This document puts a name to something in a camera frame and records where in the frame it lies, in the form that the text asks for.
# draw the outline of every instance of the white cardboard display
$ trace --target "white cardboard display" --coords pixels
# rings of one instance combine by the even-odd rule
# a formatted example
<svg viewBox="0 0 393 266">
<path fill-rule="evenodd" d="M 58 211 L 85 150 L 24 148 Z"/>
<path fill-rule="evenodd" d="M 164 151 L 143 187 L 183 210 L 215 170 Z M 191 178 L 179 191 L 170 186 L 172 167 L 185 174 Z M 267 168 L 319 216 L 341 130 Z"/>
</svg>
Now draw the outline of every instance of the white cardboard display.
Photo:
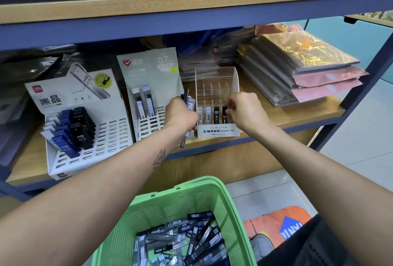
<svg viewBox="0 0 393 266">
<path fill-rule="evenodd" d="M 85 84 L 82 84 L 83 78 L 82 81 L 77 79 L 75 70 L 85 75 L 86 70 L 74 63 L 64 77 L 25 84 L 45 117 L 83 106 L 97 126 L 94 147 L 82 149 L 81 155 L 73 159 L 46 142 L 48 174 L 56 180 L 79 173 L 133 143 L 124 102 L 112 70 L 88 72 Z M 97 83 L 103 74 L 111 78 L 112 84 L 101 91 L 97 90 L 101 89 Z"/>
<path fill-rule="evenodd" d="M 148 137 L 164 126 L 165 106 L 176 96 L 184 93 L 179 75 L 176 48 L 148 50 L 145 52 L 117 56 L 121 71 L 127 84 L 131 115 L 136 140 Z M 131 89 L 138 87 L 143 105 L 147 102 L 142 86 L 149 85 L 156 115 L 139 118 L 138 106 Z"/>
<path fill-rule="evenodd" d="M 207 98 L 210 95 L 219 96 L 222 100 L 225 100 L 226 96 L 231 92 L 239 92 L 239 79 L 237 75 L 237 71 L 235 67 L 218 67 L 217 71 L 220 70 L 229 70 L 233 69 L 233 77 L 228 78 L 228 81 L 232 82 L 232 88 L 226 89 L 224 85 L 222 85 L 222 89 L 218 87 L 212 87 L 210 81 L 216 80 L 217 76 L 212 77 L 203 77 L 200 78 L 198 75 L 198 68 L 195 69 L 195 90 L 196 90 L 196 104 L 195 106 L 199 107 L 199 102 L 202 98 Z M 199 90 L 198 87 L 200 83 L 198 81 L 202 81 L 206 83 L 206 89 L 203 91 Z M 211 110 L 211 118 L 213 119 L 213 110 Z M 214 137 L 239 137 L 240 129 L 234 123 L 227 124 L 209 124 L 209 125 L 198 125 L 198 138 L 214 138 Z"/>
</svg>

